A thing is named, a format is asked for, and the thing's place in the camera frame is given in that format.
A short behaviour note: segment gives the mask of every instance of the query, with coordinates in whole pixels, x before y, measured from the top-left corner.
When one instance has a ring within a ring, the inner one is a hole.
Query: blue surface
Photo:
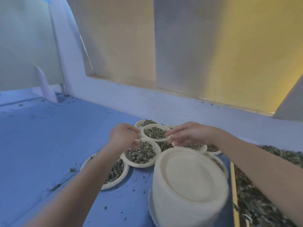
[[[70,96],[57,97],[58,104],[36,99],[0,107],[1,227],[24,225],[74,176],[71,167],[78,172],[106,144],[117,123],[140,119]],[[152,173],[153,167],[130,167],[121,183],[99,193],[84,226],[154,226],[148,210]],[[57,184],[62,185],[49,191]],[[215,226],[233,226],[230,202]]]

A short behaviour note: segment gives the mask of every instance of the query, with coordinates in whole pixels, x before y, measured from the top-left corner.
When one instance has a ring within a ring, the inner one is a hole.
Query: yellow wooden edge
[[[231,172],[231,179],[232,179],[232,201],[235,205],[238,205],[235,167],[234,167],[234,164],[232,162],[230,162],[230,172]],[[233,212],[234,212],[235,227],[240,227],[239,213],[237,212],[237,210],[235,208],[233,208]]]

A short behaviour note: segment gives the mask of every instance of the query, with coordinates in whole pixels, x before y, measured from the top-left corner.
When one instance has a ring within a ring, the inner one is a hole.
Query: person's left arm
[[[26,227],[82,226],[115,161],[127,148],[139,147],[134,141],[139,134],[129,124],[118,124],[107,145]]]

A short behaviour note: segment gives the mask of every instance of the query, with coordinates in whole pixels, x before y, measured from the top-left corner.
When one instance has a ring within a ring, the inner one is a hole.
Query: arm
[[[82,226],[115,161],[127,148],[139,147],[134,141],[139,134],[129,124],[118,124],[102,151],[26,227]]]
[[[217,146],[297,226],[303,226],[303,169],[219,128],[187,122],[167,132],[169,143]]]

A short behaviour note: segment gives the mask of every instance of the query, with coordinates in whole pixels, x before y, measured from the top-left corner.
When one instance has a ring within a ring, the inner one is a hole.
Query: person's right hand
[[[182,125],[176,126],[166,133],[166,136],[172,134],[168,142],[175,141],[176,146],[187,146],[189,144],[200,143],[211,145],[212,138],[218,128],[213,126],[206,126],[196,122],[186,122]]]

